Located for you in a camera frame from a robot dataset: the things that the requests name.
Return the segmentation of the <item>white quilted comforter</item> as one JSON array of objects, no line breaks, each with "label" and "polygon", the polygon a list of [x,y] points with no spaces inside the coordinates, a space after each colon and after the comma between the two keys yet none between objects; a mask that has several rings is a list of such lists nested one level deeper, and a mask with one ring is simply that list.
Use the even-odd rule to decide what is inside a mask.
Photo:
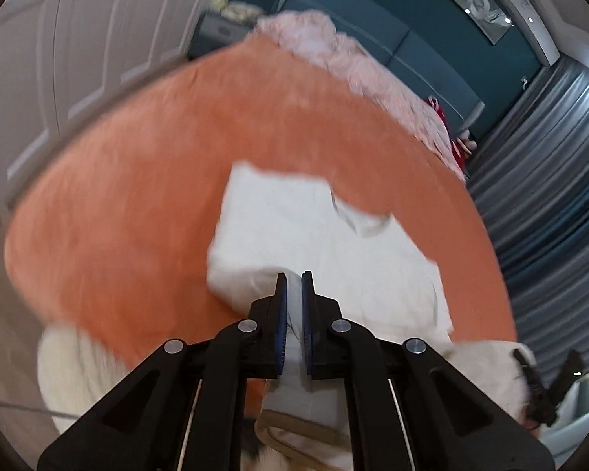
[{"label": "white quilted comforter", "polygon": [[392,215],[366,214],[341,201],[320,177],[237,163],[207,252],[207,285],[239,314],[274,289],[276,277],[306,271],[317,294],[378,338],[421,338],[452,348],[453,330],[435,261]]}]

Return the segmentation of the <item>white fluffy rug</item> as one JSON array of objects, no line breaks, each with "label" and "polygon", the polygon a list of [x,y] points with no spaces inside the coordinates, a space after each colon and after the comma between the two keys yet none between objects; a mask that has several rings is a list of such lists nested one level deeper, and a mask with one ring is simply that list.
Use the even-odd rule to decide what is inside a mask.
[{"label": "white fluffy rug", "polygon": [[60,435],[129,373],[122,360],[83,330],[54,324],[42,333],[38,385]]}]

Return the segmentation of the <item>orange plush bedspread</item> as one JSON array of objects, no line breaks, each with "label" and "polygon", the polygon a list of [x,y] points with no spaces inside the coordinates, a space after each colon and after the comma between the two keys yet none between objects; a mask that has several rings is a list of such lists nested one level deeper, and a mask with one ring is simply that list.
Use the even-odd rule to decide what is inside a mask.
[{"label": "orange plush bedspread", "polygon": [[463,182],[370,99],[256,35],[141,90],[82,133],[27,192],[6,236],[9,279],[49,325],[129,368],[165,340],[198,342],[235,315],[206,253],[238,161],[324,177],[392,214],[437,262],[457,341],[513,340],[511,305]]}]

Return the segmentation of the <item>grey pleated curtain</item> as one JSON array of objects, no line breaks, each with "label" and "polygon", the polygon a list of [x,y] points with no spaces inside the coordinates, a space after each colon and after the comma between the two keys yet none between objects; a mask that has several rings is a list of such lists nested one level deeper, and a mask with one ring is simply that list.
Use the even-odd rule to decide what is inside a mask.
[{"label": "grey pleated curtain", "polygon": [[589,68],[540,70],[480,141],[468,188],[541,377],[571,349],[589,368]]}]

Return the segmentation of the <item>red fabric item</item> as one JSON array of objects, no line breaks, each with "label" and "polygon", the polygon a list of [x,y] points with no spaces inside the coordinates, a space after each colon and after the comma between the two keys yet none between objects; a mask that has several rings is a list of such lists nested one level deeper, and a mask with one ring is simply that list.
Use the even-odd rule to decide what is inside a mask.
[{"label": "red fabric item", "polygon": [[449,136],[452,155],[457,163],[457,166],[459,166],[459,169],[462,170],[463,174],[468,175],[466,162],[468,161],[468,159],[470,159],[470,156],[472,154],[472,151],[474,151],[476,143],[469,138],[469,134],[467,132],[463,132],[459,136],[453,135],[451,126],[448,123],[446,113],[444,112],[443,107],[435,97],[427,97],[426,104],[433,108],[435,112],[437,112],[438,117],[444,123],[444,127],[446,128]]}]

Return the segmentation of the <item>dark bedside table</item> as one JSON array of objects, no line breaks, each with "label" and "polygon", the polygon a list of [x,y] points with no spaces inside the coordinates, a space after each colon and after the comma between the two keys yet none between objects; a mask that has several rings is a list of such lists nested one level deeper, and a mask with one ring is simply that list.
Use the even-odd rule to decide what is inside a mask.
[{"label": "dark bedside table", "polygon": [[253,29],[248,24],[238,24],[220,14],[205,11],[194,30],[186,57],[193,61],[205,54],[233,45],[244,39]]}]

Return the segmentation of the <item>pink lace blanket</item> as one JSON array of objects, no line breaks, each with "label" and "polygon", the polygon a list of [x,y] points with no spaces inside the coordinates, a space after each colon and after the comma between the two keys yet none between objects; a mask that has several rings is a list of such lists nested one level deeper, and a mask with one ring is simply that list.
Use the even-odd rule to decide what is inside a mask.
[{"label": "pink lace blanket", "polygon": [[383,66],[353,37],[339,32],[320,11],[285,11],[258,18],[254,35],[347,82],[352,93],[370,99],[408,134],[422,142],[461,181],[465,172],[447,128],[441,99],[433,90],[422,98]]}]

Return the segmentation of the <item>white panelled wardrobe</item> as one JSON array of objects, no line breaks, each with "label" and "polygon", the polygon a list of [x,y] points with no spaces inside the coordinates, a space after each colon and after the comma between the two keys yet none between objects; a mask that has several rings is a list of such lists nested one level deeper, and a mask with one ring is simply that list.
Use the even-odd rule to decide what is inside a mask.
[{"label": "white panelled wardrobe", "polygon": [[49,155],[112,101],[176,64],[210,0],[5,0],[0,216]]}]

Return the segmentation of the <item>white air conditioner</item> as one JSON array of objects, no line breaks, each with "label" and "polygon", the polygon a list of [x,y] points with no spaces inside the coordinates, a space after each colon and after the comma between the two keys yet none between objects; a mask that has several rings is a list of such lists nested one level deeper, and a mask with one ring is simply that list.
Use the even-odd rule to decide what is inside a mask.
[{"label": "white air conditioner", "polygon": [[538,61],[544,66],[552,66],[559,61],[560,51],[531,1],[500,0],[500,2],[513,19],[515,26],[525,36]]}]

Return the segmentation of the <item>blue upholstered headboard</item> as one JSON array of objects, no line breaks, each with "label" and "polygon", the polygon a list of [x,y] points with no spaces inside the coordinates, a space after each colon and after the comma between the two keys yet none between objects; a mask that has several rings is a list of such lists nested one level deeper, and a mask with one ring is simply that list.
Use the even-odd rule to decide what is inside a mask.
[{"label": "blue upholstered headboard", "polygon": [[275,10],[320,11],[339,32],[355,38],[418,96],[443,99],[454,136],[477,129],[485,103],[442,55],[413,28],[373,0],[276,0]]}]

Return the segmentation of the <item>yellow items on nightstand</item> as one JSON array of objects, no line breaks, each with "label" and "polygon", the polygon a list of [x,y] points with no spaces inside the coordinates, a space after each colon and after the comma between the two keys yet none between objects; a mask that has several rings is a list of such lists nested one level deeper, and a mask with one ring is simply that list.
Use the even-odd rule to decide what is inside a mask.
[{"label": "yellow items on nightstand", "polygon": [[257,5],[230,0],[210,0],[208,9],[238,24],[255,24],[265,13]]}]

